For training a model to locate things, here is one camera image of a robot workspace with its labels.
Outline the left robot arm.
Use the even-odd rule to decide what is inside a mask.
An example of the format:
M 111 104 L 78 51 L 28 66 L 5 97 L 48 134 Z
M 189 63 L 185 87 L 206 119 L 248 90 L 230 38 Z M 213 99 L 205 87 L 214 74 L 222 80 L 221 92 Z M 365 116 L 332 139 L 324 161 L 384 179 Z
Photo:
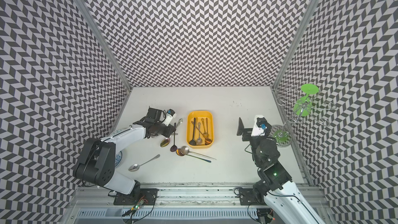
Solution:
M 73 176 L 83 182 L 129 195 L 138 189 L 138 181 L 116 172 L 116 155 L 135 142 L 153 135 L 166 138 L 176 131 L 171 125 L 176 117 L 174 110 L 149 108 L 146 116 L 130 127 L 104 138 L 86 140 L 73 167 Z

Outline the aluminium front rail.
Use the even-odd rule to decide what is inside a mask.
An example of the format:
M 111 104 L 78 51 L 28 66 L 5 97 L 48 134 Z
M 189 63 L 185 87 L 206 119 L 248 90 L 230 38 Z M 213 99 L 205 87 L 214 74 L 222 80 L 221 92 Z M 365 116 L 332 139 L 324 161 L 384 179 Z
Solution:
M 157 207 L 240 207 L 239 187 L 252 190 L 251 184 L 142 184 L 142 191 L 156 188 Z M 79 187 L 70 205 L 113 206 L 114 198 L 103 188 Z

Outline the aluminium corner post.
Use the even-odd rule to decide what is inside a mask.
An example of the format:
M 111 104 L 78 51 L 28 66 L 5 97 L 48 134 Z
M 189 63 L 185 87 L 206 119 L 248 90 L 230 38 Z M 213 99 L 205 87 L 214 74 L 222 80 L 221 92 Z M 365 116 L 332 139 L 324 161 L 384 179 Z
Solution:
M 100 31 L 100 28 L 97 26 L 96 22 L 94 21 L 94 18 L 89 11 L 86 3 L 84 0 L 73 0 L 76 6 L 78 7 L 81 15 L 85 19 L 86 23 L 88 24 L 89 28 L 91 29 L 92 33 L 94 34 L 95 38 L 97 39 L 100 47 L 102 48 L 104 54 L 106 55 L 108 61 L 110 64 L 113 66 L 115 72 L 119 75 L 122 83 L 124 86 L 127 88 L 128 91 L 132 90 L 132 87 L 123 72 L 122 68 L 120 67 L 117 59 L 115 58 L 113 52 L 111 51 L 108 43 L 106 42 L 104 36 L 102 35 L 102 32 Z
M 295 52 L 296 52 L 296 50 L 297 50 L 297 48 L 298 48 L 298 46 L 300 44 L 300 41 L 301 41 L 301 39 L 302 39 L 302 37 L 303 37 L 303 35 L 304 35 L 308 25 L 309 25 L 309 22 L 310 22 L 313 14 L 314 14 L 314 11 L 316 10 L 316 8 L 318 6 L 319 1 L 320 0 L 310 0 L 309 5 L 306 8 L 306 11 L 304 12 L 302 21 L 300 22 L 300 24 L 299 24 L 299 26 L 297 28 L 297 31 L 296 31 L 296 34 L 295 34 L 294 39 L 292 41 L 292 44 L 291 44 L 291 46 L 290 46 L 290 48 L 288 50 L 288 53 L 286 54 L 286 56 L 285 56 L 285 58 L 283 60 L 281 68 L 280 68 L 280 70 L 279 70 L 279 72 L 278 72 L 278 74 L 276 76 L 276 79 L 274 81 L 274 84 L 272 86 L 272 91 L 274 93 L 276 93 L 277 88 L 278 88 L 279 84 L 281 83 L 281 81 L 282 81 L 282 79 L 283 79 L 283 77 L 284 77 L 284 75 L 285 75 L 285 73 L 286 73 L 286 71 L 287 71 L 287 69 L 289 67 L 290 62 L 291 62 L 291 60 L 294 57 L 294 54 L 295 54 Z

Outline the rose gold long spoon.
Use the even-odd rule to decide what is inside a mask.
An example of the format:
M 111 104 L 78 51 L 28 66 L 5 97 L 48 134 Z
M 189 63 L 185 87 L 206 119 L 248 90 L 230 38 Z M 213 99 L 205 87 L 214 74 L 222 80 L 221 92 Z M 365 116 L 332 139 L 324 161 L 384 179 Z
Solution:
M 206 145 L 209 145 L 209 144 L 212 143 L 212 140 L 209 138 L 209 133 L 208 133 L 208 119 L 206 118 L 205 121 L 206 121 L 206 133 L 205 133 L 206 138 L 205 138 L 205 144 L 206 144 Z

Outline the aluminium corner post right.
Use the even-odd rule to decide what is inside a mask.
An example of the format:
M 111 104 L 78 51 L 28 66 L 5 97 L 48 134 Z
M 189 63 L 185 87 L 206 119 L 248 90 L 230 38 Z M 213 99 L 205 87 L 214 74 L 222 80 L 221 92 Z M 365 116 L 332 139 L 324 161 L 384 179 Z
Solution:
M 279 70 L 279 72 L 278 72 L 278 74 L 276 76 L 276 79 L 274 81 L 274 84 L 272 86 L 272 91 L 274 93 L 276 93 L 277 88 L 278 88 L 279 84 L 281 83 L 281 81 L 282 81 L 282 79 L 283 79 L 283 77 L 284 77 L 284 75 L 285 75 L 285 73 L 286 73 L 286 71 L 287 71 L 287 69 L 289 67 L 290 62 L 291 62 L 291 60 L 294 57 L 294 54 L 295 54 L 295 52 L 296 52 L 296 50 L 297 50 L 297 48 L 298 48 L 298 46 L 300 44 L 300 41 L 301 41 L 301 39 L 302 39 L 302 37 L 303 37 L 303 35 L 304 35 L 308 25 L 309 25 L 309 22 L 310 22 L 313 14 L 314 14 L 314 11 L 316 10 L 316 8 L 318 6 L 319 1 L 320 0 L 310 0 L 309 5 L 306 8 L 306 11 L 304 12 L 302 21 L 300 22 L 300 24 L 299 24 L 299 26 L 297 28 L 297 31 L 296 31 L 296 34 L 295 34 L 294 39 L 292 41 L 292 44 L 291 44 L 291 46 L 290 46 L 290 48 L 288 50 L 288 53 L 286 54 L 286 56 L 285 56 L 285 58 L 283 60 L 281 68 L 280 68 L 280 70 Z

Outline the ornate silver spoon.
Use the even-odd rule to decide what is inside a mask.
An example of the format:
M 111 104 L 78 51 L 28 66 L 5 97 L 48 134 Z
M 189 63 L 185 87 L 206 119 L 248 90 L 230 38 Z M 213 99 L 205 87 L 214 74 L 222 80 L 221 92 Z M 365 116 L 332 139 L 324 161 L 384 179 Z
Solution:
M 197 139 L 197 145 L 201 145 L 203 143 L 203 140 L 201 138 L 201 123 L 200 122 L 197 124 L 197 130 L 199 132 L 199 136 Z

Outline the blue handled spoon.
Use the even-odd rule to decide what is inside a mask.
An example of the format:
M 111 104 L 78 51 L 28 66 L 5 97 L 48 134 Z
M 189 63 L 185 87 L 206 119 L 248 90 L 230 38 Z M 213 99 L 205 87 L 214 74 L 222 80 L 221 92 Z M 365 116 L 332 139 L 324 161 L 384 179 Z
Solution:
M 179 148 L 176 150 L 176 153 L 177 153 L 179 156 L 181 156 L 181 157 L 185 156 L 185 154 L 183 154 L 182 151 L 181 151 L 181 149 L 179 149 Z M 196 159 L 199 159 L 199 160 L 202 160 L 202 161 L 205 161 L 205 162 L 208 162 L 208 163 L 211 163 L 211 161 L 210 161 L 210 160 L 207 160 L 207 159 L 199 158 L 199 157 L 196 157 L 196 156 L 193 156 L 193 155 L 188 155 L 188 156 L 189 156 L 189 157 L 196 158 Z

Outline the aluminium corner post left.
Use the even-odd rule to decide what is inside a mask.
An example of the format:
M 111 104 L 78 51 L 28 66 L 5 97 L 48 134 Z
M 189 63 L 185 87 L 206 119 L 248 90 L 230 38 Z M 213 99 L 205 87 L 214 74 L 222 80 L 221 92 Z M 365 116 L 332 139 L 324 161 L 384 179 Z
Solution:
M 100 28 L 97 26 L 96 22 L 94 21 L 94 18 L 89 11 L 86 3 L 84 0 L 73 0 L 76 6 L 78 7 L 81 15 L 85 19 L 86 23 L 88 24 L 89 28 L 91 29 L 92 33 L 94 34 L 95 38 L 97 39 L 100 47 L 102 48 L 104 54 L 106 55 L 108 61 L 110 64 L 113 66 L 115 72 L 119 75 L 122 83 L 124 86 L 127 88 L 128 91 L 132 90 L 132 87 L 123 72 L 122 68 L 120 67 L 117 59 L 115 58 L 113 52 L 111 51 L 108 43 L 106 42 L 104 36 L 102 35 L 102 32 L 100 31 Z

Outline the dark purple spoon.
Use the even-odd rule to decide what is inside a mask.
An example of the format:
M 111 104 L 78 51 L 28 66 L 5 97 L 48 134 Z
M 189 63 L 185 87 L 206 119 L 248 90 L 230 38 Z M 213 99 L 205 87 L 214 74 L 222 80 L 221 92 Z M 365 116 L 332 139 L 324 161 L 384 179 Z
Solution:
M 175 152 L 177 150 L 177 146 L 175 144 L 175 141 L 176 141 L 176 129 L 177 129 L 177 123 L 174 123 L 173 145 L 170 148 L 170 152 Z

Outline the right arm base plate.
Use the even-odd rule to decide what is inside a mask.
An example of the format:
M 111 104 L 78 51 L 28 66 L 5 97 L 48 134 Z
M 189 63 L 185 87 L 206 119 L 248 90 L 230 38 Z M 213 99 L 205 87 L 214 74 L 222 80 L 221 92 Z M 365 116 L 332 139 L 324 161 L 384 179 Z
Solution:
M 260 196 L 254 192 L 252 188 L 242 188 L 238 187 L 234 190 L 236 193 L 240 205 L 242 206 L 249 206 L 249 205 L 264 205 L 266 206 L 266 203 L 264 200 L 260 199 Z

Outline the gold bowl spoon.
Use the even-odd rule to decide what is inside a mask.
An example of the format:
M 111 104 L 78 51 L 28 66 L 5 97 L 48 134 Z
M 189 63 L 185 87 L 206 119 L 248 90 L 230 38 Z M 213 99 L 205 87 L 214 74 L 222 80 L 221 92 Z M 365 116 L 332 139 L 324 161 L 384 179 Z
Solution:
M 183 122 L 183 119 L 180 118 L 178 123 L 176 124 L 176 128 L 180 126 L 180 124 Z M 170 143 L 170 138 L 165 138 L 161 143 L 160 147 L 166 147 Z

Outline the blue patterned bowl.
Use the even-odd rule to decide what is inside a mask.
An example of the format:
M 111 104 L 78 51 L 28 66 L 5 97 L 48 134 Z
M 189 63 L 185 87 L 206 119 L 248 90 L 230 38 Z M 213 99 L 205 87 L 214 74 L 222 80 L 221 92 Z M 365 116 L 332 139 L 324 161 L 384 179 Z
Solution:
M 122 158 L 123 158 L 122 151 L 118 152 L 118 153 L 115 155 L 115 167 L 117 167 L 117 166 L 121 163 Z

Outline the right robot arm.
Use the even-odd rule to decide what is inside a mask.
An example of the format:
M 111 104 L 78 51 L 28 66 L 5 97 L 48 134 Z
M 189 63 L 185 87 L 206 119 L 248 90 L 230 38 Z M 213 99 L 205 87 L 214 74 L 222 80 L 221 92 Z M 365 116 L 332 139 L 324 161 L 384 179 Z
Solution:
M 301 194 L 291 175 L 279 162 L 277 142 L 271 136 L 272 126 L 262 115 L 255 116 L 254 127 L 244 127 L 238 121 L 237 135 L 248 142 L 245 152 L 251 154 L 258 168 L 260 180 L 252 189 L 237 187 L 234 193 L 241 205 L 266 205 L 271 211 L 258 210 L 255 219 L 260 224 L 270 223 L 278 215 L 286 224 L 323 224 L 324 220 Z

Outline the black handled spoon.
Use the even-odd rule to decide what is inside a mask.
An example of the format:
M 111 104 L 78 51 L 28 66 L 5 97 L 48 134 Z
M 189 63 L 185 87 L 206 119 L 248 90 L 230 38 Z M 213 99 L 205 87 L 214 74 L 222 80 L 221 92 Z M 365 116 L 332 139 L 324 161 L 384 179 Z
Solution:
M 189 144 L 191 146 L 196 146 L 197 145 L 197 142 L 196 142 L 196 139 L 195 139 L 196 118 L 193 118 L 192 124 L 193 124 L 193 133 L 192 133 L 192 139 L 189 141 Z

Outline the plain silver spoon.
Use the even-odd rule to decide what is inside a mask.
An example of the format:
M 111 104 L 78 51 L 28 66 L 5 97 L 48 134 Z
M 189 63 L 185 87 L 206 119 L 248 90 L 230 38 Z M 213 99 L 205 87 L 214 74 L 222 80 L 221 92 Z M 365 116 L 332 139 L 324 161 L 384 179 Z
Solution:
M 130 166 L 130 167 L 129 167 L 129 172 L 138 171 L 143 165 L 145 165 L 145 164 L 147 164 L 147 163 L 149 163 L 149 162 L 151 162 L 151 161 L 153 161 L 153 160 L 155 160 L 155 159 L 160 158 L 160 156 L 161 156 L 161 155 L 158 154 L 158 155 L 154 156 L 153 158 L 151 158 L 150 160 L 148 160 L 148 161 L 146 161 L 146 162 L 144 162 L 144 163 L 142 163 L 142 164 L 134 164 L 134 165 Z

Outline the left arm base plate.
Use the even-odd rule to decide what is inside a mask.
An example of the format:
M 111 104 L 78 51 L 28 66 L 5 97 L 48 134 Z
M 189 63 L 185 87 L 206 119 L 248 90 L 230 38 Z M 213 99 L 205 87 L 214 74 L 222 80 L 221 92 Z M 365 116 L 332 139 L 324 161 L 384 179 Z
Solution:
M 158 192 L 159 190 L 156 188 L 144 188 L 139 192 L 133 192 L 130 195 L 124 195 L 118 192 L 114 197 L 113 205 L 133 206 L 136 205 L 140 199 L 145 200 L 144 205 L 154 205 Z

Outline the yellow plastic storage box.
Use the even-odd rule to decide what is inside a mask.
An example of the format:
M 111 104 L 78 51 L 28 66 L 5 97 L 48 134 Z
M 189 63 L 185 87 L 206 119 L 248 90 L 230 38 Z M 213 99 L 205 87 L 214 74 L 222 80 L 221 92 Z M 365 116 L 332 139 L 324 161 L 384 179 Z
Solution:
M 212 140 L 212 143 L 210 145 L 197 145 L 197 146 L 191 146 L 189 144 L 189 141 L 192 139 L 192 133 L 193 133 L 193 118 L 196 118 L 196 125 L 200 122 L 201 123 L 201 132 L 204 134 L 204 127 L 202 125 L 201 119 L 206 118 L 208 119 L 208 133 L 209 133 L 209 138 Z M 195 139 L 198 139 L 199 132 L 198 130 L 195 131 Z M 209 111 L 193 111 L 191 112 L 188 117 L 187 117 L 187 144 L 189 147 L 196 148 L 196 149 L 205 149 L 205 148 L 210 148 L 211 145 L 215 141 L 215 133 L 214 133 L 214 120 L 212 113 Z

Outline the silver long handled spoon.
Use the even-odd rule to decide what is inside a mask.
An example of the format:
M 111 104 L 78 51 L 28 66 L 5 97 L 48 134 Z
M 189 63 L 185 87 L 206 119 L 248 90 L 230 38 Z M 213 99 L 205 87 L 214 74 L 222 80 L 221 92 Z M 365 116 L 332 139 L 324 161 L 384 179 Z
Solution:
M 199 156 L 204 157 L 204 158 L 216 160 L 215 158 L 212 158 L 212 157 L 209 157 L 209 156 L 206 156 L 206 155 L 197 153 L 197 152 L 190 151 L 190 149 L 189 149 L 188 146 L 182 146 L 182 147 L 180 148 L 180 151 L 181 151 L 181 153 L 184 154 L 184 155 L 188 155 L 188 154 L 192 153 L 192 154 L 194 154 L 194 155 L 199 155 Z

